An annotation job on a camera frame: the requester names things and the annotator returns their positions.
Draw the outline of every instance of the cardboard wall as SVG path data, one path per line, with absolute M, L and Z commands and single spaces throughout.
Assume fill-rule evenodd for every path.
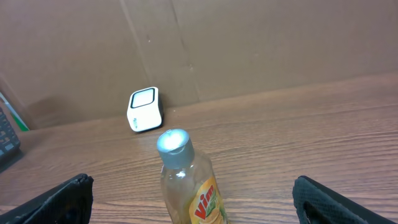
M 0 82 L 33 128 L 398 68 L 395 0 L 2 0 Z

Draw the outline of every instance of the white device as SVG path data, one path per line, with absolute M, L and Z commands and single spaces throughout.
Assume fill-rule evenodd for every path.
M 133 131 L 145 131 L 162 124 L 163 106 L 156 87 L 135 91 L 130 96 L 127 119 Z

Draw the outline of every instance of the plastic bottle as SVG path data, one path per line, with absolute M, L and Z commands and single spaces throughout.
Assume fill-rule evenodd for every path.
M 209 157 L 194 150 L 189 134 L 168 130 L 157 141 L 163 160 L 160 183 L 174 224 L 228 224 Z

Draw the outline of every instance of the wooden desk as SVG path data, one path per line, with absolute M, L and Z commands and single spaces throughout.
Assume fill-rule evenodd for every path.
M 20 133 L 25 156 L 0 174 L 0 209 L 84 172 L 92 223 L 170 223 L 155 147 L 170 128 L 210 155 L 233 223 L 298 223 L 300 175 L 398 222 L 398 73 L 171 108 L 143 134 L 124 116 Z

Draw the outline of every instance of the bottle cap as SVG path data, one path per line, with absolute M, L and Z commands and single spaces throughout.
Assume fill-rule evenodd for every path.
M 168 169 L 187 167 L 195 157 L 189 134 L 182 129 L 167 130 L 157 140 L 157 150 Z

